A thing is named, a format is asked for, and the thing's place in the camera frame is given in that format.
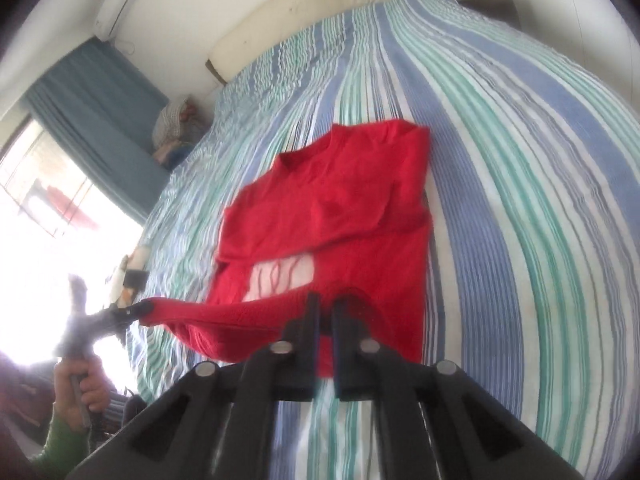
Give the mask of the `person's left hand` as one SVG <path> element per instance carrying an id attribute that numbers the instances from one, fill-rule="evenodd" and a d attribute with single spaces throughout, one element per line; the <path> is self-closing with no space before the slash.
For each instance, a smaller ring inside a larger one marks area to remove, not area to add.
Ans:
<path id="1" fill-rule="evenodd" d="M 76 434 L 85 434 L 84 413 L 100 414 L 110 404 L 110 382 L 97 356 L 63 358 L 54 367 L 53 411 Z"/>

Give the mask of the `green sleeved left forearm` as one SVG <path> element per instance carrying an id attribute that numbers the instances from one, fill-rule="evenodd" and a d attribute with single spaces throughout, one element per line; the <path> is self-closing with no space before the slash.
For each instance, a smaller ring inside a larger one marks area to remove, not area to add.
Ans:
<path id="1" fill-rule="evenodd" d="M 89 429 L 70 426 L 55 405 L 46 443 L 29 463 L 38 479 L 65 479 L 89 454 Z"/>

